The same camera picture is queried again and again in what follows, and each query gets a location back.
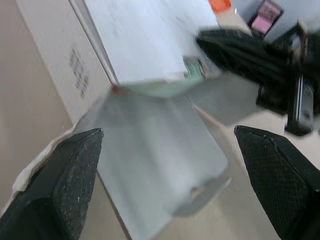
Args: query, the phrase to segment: black object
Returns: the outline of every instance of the black object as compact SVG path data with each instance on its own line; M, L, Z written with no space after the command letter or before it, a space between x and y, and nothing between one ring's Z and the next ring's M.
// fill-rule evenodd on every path
M299 72L287 48L275 48L239 29L201 31L196 41L220 68L261 85L257 104L287 113L292 92L288 85L295 83Z
M285 130L296 136L311 133L314 127L314 86L304 75L297 80L291 98Z
M303 35L298 56L285 44L267 43L239 29L204 30L196 41L220 68L258 83L256 103L281 115L288 113L288 131L301 136L312 130L293 112L303 107L301 116L308 112L310 120L320 113L320 35ZM301 79L302 93L297 87ZM296 99L303 99L303 104L294 104Z
M282 240L320 239L320 171L283 136L236 126L252 188Z
M0 219L0 240L77 240L91 200L103 131L61 142Z

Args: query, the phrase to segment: white box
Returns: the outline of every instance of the white box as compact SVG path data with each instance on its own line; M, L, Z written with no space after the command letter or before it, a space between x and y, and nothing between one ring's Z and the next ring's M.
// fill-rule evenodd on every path
M110 73L68 0L17 0L17 5L75 124L111 87Z

